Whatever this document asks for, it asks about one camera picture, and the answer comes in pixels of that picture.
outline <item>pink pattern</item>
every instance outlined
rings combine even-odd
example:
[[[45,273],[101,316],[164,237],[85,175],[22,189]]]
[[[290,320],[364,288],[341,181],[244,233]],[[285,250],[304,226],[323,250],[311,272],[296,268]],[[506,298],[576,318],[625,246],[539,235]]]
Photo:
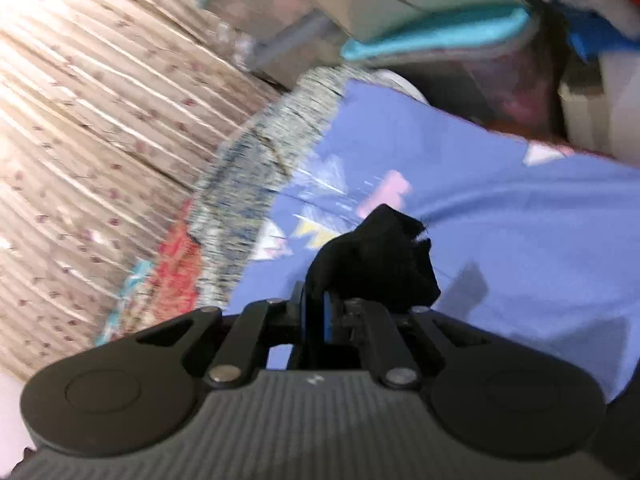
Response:
[[[404,179],[399,171],[389,171],[378,188],[368,198],[364,199],[356,209],[356,214],[360,218],[369,216],[380,204],[387,204],[396,210],[401,210],[404,205],[402,195],[406,195],[411,190],[411,185]]]

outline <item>blue object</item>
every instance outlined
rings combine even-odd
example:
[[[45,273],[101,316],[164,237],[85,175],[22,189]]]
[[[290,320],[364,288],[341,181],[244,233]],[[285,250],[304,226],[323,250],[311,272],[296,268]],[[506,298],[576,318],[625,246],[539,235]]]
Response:
[[[324,342],[330,344],[334,336],[334,328],[332,327],[331,297],[328,293],[325,293],[322,298],[322,309],[324,312]]]
[[[353,62],[407,52],[488,46],[516,36],[529,19],[527,9],[514,5],[438,12],[371,43],[349,40],[340,54]]]
[[[613,400],[640,357],[638,189],[634,168],[352,81],[274,202],[278,249],[247,265],[229,310],[288,297],[319,247],[384,199],[427,224],[434,308],[583,368]],[[278,352],[273,367],[286,362]]]
[[[583,61],[611,50],[640,50],[640,40],[630,40],[599,14],[556,6],[568,22],[569,45]]]

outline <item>metal screw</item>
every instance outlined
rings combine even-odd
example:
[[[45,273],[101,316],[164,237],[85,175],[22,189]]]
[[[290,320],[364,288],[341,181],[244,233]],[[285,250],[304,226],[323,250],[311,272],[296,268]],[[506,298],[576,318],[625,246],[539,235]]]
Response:
[[[411,368],[391,368],[386,373],[385,379],[396,386],[407,386],[417,381],[418,374]]]
[[[322,381],[324,381],[324,377],[318,374],[315,374],[313,377],[306,378],[306,382],[313,386],[318,386],[318,383],[321,383]]]
[[[233,365],[219,365],[209,370],[209,378],[217,383],[230,383],[242,374],[242,370]]]

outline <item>gray knit fabric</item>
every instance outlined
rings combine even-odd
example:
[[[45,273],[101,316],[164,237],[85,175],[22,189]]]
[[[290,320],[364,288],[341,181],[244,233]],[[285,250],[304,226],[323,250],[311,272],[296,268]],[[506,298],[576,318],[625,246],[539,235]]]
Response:
[[[351,79],[403,91],[366,70],[312,69],[246,124],[200,179],[188,219],[201,245],[198,306],[226,307],[277,192],[322,139]]]

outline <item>patterned fabric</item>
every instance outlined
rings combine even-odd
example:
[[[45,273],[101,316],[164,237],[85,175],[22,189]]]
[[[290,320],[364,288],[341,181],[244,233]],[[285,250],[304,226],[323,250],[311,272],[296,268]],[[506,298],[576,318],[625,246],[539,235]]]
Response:
[[[160,245],[152,268],[145,262],[146,276],[120,292],[122,305],[111,313],[109,322],[97,338],[106,343],[142,328],[153,326],[194,309],[198,297],[196,282],[202,272],[200,247],[187,232],[187,201]]]
[[[0,0],[0,367],[92,345],[219,145],[276,97],[194,0]]]
[[[130,312],[130,303],[140,285],[148,278],[153,264],[147,260],[139,260],[130,275],[124,280],[124,285],[118,294],[118,304],[111,311],[104,324],[102,333],[96,338],[96,346],[105,344],[121,336],[122,318],[124,313]]]
[[[366,70],[320,67],[247,126],[197,184],[190,233],[202,247],[198,306],[225,308],[277,192],[324,136],[357,79],[404,91]]]

